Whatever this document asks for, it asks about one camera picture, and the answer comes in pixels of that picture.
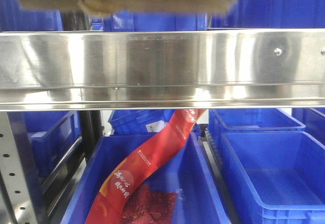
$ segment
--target sticker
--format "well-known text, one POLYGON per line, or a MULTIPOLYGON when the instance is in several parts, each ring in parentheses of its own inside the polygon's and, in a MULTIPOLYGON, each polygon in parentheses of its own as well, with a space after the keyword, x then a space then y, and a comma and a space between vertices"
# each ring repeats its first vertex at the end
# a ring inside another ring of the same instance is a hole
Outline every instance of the sticker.
POLYGON ((146 125, 147 132, 148 133, 157 133, 157 132, 160 132, 166 126, 166 124, 167 123, 165 123, 163 120, 160 120, 160 121, 156 121, 156 122, 147 124, 146 125))

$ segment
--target red snack package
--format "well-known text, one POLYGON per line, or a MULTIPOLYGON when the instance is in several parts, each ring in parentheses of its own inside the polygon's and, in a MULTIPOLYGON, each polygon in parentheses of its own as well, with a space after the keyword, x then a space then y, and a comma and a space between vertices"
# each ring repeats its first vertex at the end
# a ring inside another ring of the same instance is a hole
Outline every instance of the red snack package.
POLYGON ((127 201, 120 224, 170 224, 176 193, 150 191, 141 184, 127 201))
POLYGON ((204 111, 176 110, 163 130, 125 158, 103 183, 85 224, 119 224, 130 195, 184 147, 194 124, 204 111))

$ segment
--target blue plastic bin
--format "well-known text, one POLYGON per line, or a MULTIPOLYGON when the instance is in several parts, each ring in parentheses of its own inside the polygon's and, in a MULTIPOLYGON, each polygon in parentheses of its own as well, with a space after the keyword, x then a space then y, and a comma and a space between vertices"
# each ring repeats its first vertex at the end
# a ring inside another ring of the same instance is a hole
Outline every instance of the blue plastic bin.
POLYGON ((91 30, 103 31, 103 20, 101 18, 93 18, 91 20, 91 30))
POLYGON ((104 20, 104 31, 196 31, 208 27, 207 14, 172 14, 120 11, 104 20))
POLYGON ((325 145, 325 108, 293 108, 292 116, 306 125, 306 132, 325 145))
POLYGON ((81 133, 77 111, 24 112, 39 176, 46 177, 81 133))
POLYGON ((325 223, 325 147, 309 134, 228 133, 222 146, 242 223, 325 223))
MULTIPOLYGON (((159 132, 170 121, 175 110, 115 110, 108 122, 114 134, 138 134, 159 132)), ((201 135, 200 127, 195 124, 193 132, 201 135)))
POLYGON ((321 28, 325 0, 238 0, 228 15, 213 15, 212 27, 321 28))
MULTIPOLYGON (((108 175, 133 150, 152 137, 103 137, 86 167, 61 224, 84 224, 91 205, 108 175)), ((194 134, 173 159, 151 175, 151 190, 178 194, 172 224, 229 223, 194 134)))
POLYGON ((62 31, 60 11, 21 9, 18 0, 0 0, 0 31, 62 31))
POLYGON ((305 125, 281 109, 210 109, 208 130, 220 148, 222 133, 304 131, 305 125))

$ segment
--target screw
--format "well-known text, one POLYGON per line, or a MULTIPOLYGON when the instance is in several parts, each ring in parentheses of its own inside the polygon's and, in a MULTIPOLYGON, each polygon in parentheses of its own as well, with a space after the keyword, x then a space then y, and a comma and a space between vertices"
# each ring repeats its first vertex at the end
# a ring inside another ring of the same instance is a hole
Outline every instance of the screw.
POLYGON ((281 50, 280 48, 276 48, 276 49, 274 50, 274 54, 275 54, 276 56, 280 56, 280 55, 282 55, 282 50, 281 50))

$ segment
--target stainless steel shelf rail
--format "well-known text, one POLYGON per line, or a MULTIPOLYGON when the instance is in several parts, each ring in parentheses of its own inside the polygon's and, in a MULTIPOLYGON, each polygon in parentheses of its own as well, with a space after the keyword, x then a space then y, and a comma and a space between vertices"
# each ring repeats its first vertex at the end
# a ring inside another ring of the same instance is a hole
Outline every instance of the stainless steel shelf rail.
POLYGON ((325 29, 0 34, 0 110, 322 105, 325 29))

